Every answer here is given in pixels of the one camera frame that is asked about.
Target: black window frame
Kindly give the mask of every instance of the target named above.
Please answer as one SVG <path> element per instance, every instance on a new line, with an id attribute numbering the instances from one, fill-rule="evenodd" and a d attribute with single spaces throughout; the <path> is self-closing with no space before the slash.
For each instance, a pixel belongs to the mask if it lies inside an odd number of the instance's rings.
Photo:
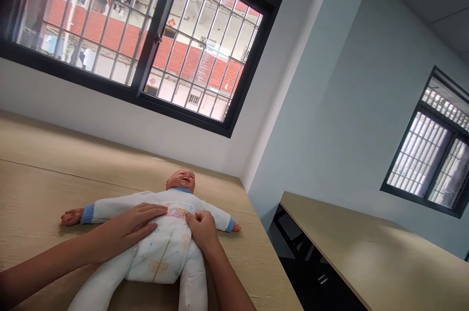
<path id="1" fill-rule="evenodd" d="M 24 12 L 26 0 L 2 0 L 0 57 L 230 138 L 282 2 L 282 0 L 240 1 L 261 13 L 263 19 L 251 47 L 252 53 L 249 54 L 246 61 L 236 92 L 223 121 L 195 113 L 143 92 L 158 46 L 161 43 L 160 36 L 164 34 L 173 0 L 158 0 L 130 86 L 119 84 L 12 42 L 19 32 L 19 22 Z"/>
<path id="2" fill-rule="evenodd" d="M 461 126 L 450 120 L 449 118 L 445 117 L 442 115 L 439 111 L 437 111 L 435 108 L 433 108 L 431 105 L 423 101 L 423 97 L 425 94 L 426 89 L 428 88 L 428 85 L 431 81 L 431 79 L 437 79 L 441 84 L 443 84 L 446 88 L 451 90 L 453 93 L 455 93 L 458 97 L 460 97 L 463 101 L 466 101 L 466 103 L 469 104 L 469 93 L 467 93 L 463 88 L 458 86 L 454 81 L 452 81 L 445 73 L 443 73 L 437 66 L 434 66 L 431 73 L 430 77 L 428 78 L 424 90 L 422 94 L 420 95 L 419 101 L 417 103 L 417 106 L 412 113 L 412 117 L 410 119 L 409 125 L 407 126 L 404 136 L 399 144 L 399 147 L 396 151 L 396 154 L 394 155 L 394 158 L 391 162 L 391 165 L 389 167 L 389 170 L 386 173 L 386 176 L 384 178 L 384 181 L 381 185 L 380 191 L 398 196 L 400 198 L 421 204 L 423 206 L 426 206 L 428 208 L 434 209 L 436 211 L 446 213 L 450 216 L 456 217 L 456 218 L 461 218 L 462 214 L 464 213 L 464 210 L 468 204 L 469 201 L 469 173 L 466 175 L 464 179 L 464 184 L 462 185 L 456 199 L 455 199 L 455 204 L 453 205 L 453 208 L 449 208 L 446 206 L 443 206 L 441 204 L 432 202 L 428 200 L 428 197 L 433 189 L 433 186 L 437 180 L 438 174 L 443 167 L 445 160 L 451 150 L 451 147 L 454 144 L 455 140 L 460 140 L 466 145 L 469 146 L 469 132 L 465 129 L 463 129 Z M 396 163 L 399 153 L 401 152 L 402 147 L 404 146 L 405 139 L 407 137 L 407 134 L 410 131 L 410 128 L 412 126 L 412 123 L 417 115 L 417 113 L 421 113 L 424 116 L 430 118 L 432 121 L 436 122 L 438 125 L 441 127 L 447 129 L 447 134 L 445 135 L 445 138 L 442 141 L 442 146 L 438 150 L 436 156 L 435 156 L 435 161 L 434 165 L 432 165 L 429 175 L 427 176 L 428 179 L 424 182 L 423 187 L 425 188 L 425 195 L 423 197 L 420 197 L 418 195 L 409 193 L 405 190 L 402 190 L 400 188 L 394 187 L 390 184 L 387 183 L 389 176 L 391 175 L 392 169 L 394 167 L 394 164 Z"/>

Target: table surface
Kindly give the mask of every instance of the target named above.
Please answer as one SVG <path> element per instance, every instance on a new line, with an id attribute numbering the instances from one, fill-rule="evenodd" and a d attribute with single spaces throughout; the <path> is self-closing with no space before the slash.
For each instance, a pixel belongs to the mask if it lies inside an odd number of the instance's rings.
<path id="1" fill-rule="evenodd" d="M 467 262 L 391 221 L 291 193 L 281 205 L 368 310 L 469 310 Z"/>
<path id="2" fill-rule="evenodd" d="M 91 225 L 60 227 L 67 209 L 95 200 L 165 190 L 177 169 L 196 173 L 195 194 L 230 213 L 243 227 L 219 232 L 226 254 L 258 310 L 302 310 L 240 180 L 130 147 L 0 111 L 0 270 L 14 266 Z M 17 308 L 66 310 L 96 269 L 86 266 Z M 209 310 L 218 310 L 210 274 Z M 179 285 L 124 281 L 109 310 L 177 310 Z"/>

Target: doll head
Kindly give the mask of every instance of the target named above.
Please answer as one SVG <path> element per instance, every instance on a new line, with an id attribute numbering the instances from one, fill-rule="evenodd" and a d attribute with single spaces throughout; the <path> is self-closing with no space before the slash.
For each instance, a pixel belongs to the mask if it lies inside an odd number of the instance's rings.
<path id="1" fill-rule="evenodd" d="M 176 171 L 168 180 L 166 180 L 166 190 L 173 187 L 183 187 L 194 192 L 195 174 L 190 169 L 180 169 Z"/>

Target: blue sleeve cuff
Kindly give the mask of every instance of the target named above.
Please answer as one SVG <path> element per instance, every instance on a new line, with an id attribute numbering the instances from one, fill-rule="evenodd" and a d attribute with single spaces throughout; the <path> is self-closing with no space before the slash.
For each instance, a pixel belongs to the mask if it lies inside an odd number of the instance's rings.
<path id="1" fill-rule="evenodd" d="M 80 223 L 91 224 L 91 221 L 93 220 L 93 213 L 94 213 L 94 203 L 84 208 Z"/>
<path id="2" fill-rule="evenodd" d="M 231 231 L 233 230 L 233 227 L 235 225 L 234 222 L 235 222 L 235 220 L 233 218 L 231 218 L 230 223 L 228 224 L 228 227 L 225 230 L 226 232 L 231 233 Z"/>

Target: diaper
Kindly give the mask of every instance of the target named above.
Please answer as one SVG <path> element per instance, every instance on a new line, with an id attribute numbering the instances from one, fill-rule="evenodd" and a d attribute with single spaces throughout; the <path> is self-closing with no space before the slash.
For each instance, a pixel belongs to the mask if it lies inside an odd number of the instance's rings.
<path id="1" fill-rule="evenodd" d="M 158 228 L 137 245 L 126 280 L 174 284 L 181 274 L 192 237 L 184 215 L 194 209 L 186 203 L 164 205 L 168 214 L 154 219 Z"/>

